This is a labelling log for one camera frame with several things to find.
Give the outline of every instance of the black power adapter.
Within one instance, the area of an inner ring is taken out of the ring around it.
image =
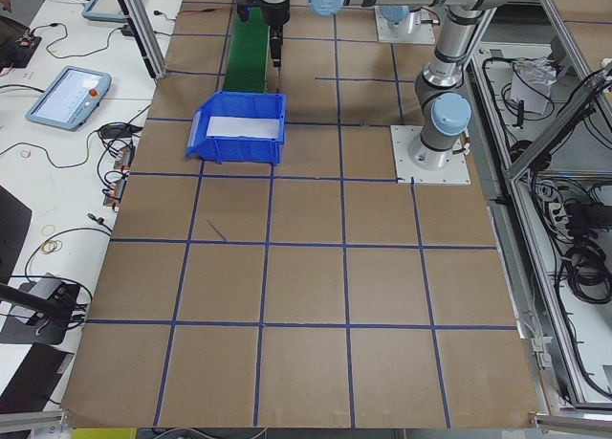
[[[121,26],[121,34],[123,34],[125,37],[134,37],[134,32],[132,31],[130,25],[127,23]]]
[[[131,138],[134,133],[142,131],[141,126],[132,125],[131,123],[123,123],[117,121],[115,123],[106,123],[99,128],[99,136],[103,140],[118,140]]]

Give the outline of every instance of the white desk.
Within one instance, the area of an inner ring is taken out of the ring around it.
[[[154,15],[153,10],[164,11],[172,16],[180,8],[181,1],[144,0],[156,31],[172,33],[174,22]],[[53,47],[58,55],[81,54],[103,47],[108,33],[119,24],[85,20],[80,15],[81,10],[82,6],[77,0],[47,0],[34,18],[32,27],[53,22],[66,25],[68,38]],[[41,29],[36,34],[41,35],[43,41],[28,68],[12,70],[7,76],[0,78],[0,84],[23,83],[44,89],[67,65],[109,73],[113,82],[99,108],[74,132],[25,120],[26,111],[38,96],[36,92],[3,90],[0,94],[0,150],[14,143],[34,143],[48,149],[52,160],[58,165],[78,163],[86,154],[87,135],[105,123],[128,121],[141,112],[153,96],[155,83],[146,72],[135,40],[124,37],[119,32],[115,32],[111,37],[108,50],[82,58],[63,60],[53,58],[44,48],[63,35],[61,27]],[[160,35],[159,41],[165,53],[169,38]],[[142,115],[134,123],[142,125],[144,118],[145,115]],[[102,184],[97,174],[98,159],[103,146],[97,135],[92,136],[90,145],[90,158],[87,163],[67,169],[53,168],[42,150],[26,145],[17,146],[0,156],[0,185],[33,211],[32,223],[14,274],[23,274],[28,257],[50,235],[51,228],[57,233],[75,227],[98,227],[88,219],[89,212],[104,218],[105,223],[113,227],[116,214],[102,205]],[[101,162],[102,172],[110,170],[112,163],[113,159],[107,154]],[[29,272],[50,272],[68,277],[82,282],[94,292],[108,237],[95,231],[78,231],[59,239],[63,242],[61,249],[47,255],[37,254]],[[16,287],[22,282],[23,278],[14,278],[10,285]],[[81,292],[78,300],[87,301],[87,295]],[[8,303],[0,304],[0,313],[7,313],[9,309]],[[0,325],[4,323],[4,319],[0,317]],[[79,329],[69,331],[64,342],[57,348],[76,352],[79,340]],[[0,345],[0,391],[4,390],[29,348],[29,345]],[[70,371],[62,377],[53,399],[61,399],[69,373]],[[49,404],[47,408],[56,407]]]
[[[181,0],[143,0],[147,15],[155,31],[172,33],[174,22],[166,20],[153,11],[163,11],[174,16],[180,8]],[[31,28],[51,23],[63,23],[68,29],[68,37],[54,44],[50,51],[57,56],[83,55],[106,45],[108,34],[121,26],[121,23],[86,20],[81,16],[84,1],[79,0],[46,0],[34,18]],[[41,28],[35,32],[42,37],[42,42],[33,55],[26,69],[13,69],[1,84],[21,83],[41,89],[47,88],[55,76],[68,65],[79,66],[95,71],[108,73],[113,77],[113,86],[106,95],[109,99],[151,99],[155,83],[149,77],[142,62],[136,41],[125,37],[119,31],[110,37],[107,50],[85,57],[56,59],[45,49],[47,45],[64,35],[61,26]],[[160,48],[165,54],[169,37],[158,34]],[[31,96],[27,91],[13,91],[12,96]]]

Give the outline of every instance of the green conveyor belt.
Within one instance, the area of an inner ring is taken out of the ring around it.
[[[253,8],[249,21],[244,23],[235,15],[223,90],[264,93],[267,64],[268,25],[261,10]]]

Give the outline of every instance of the rubber band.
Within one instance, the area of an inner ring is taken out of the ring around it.
[[[56,226],[54,226],[53,224],[47,224],[45,227],[43,227],[40,230],[40,234],[43,236],[51,236],[55,233],[56,230],[57,230]]]

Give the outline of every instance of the cardboard work surface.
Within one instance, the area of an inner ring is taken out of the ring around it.
[[[178,17],[178,72],[153,99],[62,400],[73,426],[529,425],[475,168],[468,187],[395,179],[389,125],[422,123],[412,80],[433,47],[376,43],[373,11],[325,20],[303,4],[272,168],[184,157],[193,111],[223,85],[232,17],[230,0],[184,2],[220,10]]]

